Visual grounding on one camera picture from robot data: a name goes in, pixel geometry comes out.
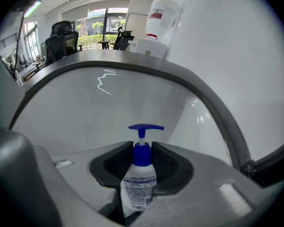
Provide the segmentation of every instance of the fluorescent light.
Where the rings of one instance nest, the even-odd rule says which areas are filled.
[[[41,1],[36,1],[24,14],[24,17],[30,16],[30,14],[41,4]]]

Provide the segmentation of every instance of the chair backrest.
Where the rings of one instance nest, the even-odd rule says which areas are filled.
[[[46,57],[46,65],[58,61],[65,56],[77,52],[78,32],[66,32],[62,35],[54,35],[46,41],[46,47],[49,55]]]
[[[131,36],[131,32],[132,31],[121,32],[121,36],[118,35],[116,39],[113,50],[125,51],[129,45],[128,41],[132,41],[134,39],[134,36]]]
[[[70,21],[61,21],[58,23],[55,23],[52,26],[52,32],[50,37],[55,36],[55,35],[61,35],[67,32],[72,32],[72,26]]]

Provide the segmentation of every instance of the red label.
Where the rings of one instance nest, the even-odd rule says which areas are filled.
[[[150,18],[161,19],[162,18],[162,14],[161,13],[152,13],[152,14],[150,14]]]

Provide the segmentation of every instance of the gray plastic surface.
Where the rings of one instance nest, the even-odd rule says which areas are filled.
[[[90,162],[111,150],[127,143],[127,141],[113,145],[52,156],[53,162],[61,160],[74,161],[75,164],[58,169],[67,184],[95,211],[108,215],[116,206],[116,189],[101,186],[89,171]]]
[[[238,217],[219,191],[224,183],[231,183],[251,207],[267,196],[254,182],[217,158],[160,144],[188,159],[193,165],[194,176],[178,193],[153,197],[153,202],[131,225],[133,227],[216,227],[234,221]]]
[[[43,147],[34,147],[37,163],[45,186],[54,201],[63,227],[118,227],[85,203],[66,183]]]

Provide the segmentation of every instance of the bottle label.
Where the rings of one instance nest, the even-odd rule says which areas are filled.
[[[124,178],[124,187],[133,210],[146,209],[151,203],[152,188],[155,185],[157,185],[156,176]]]

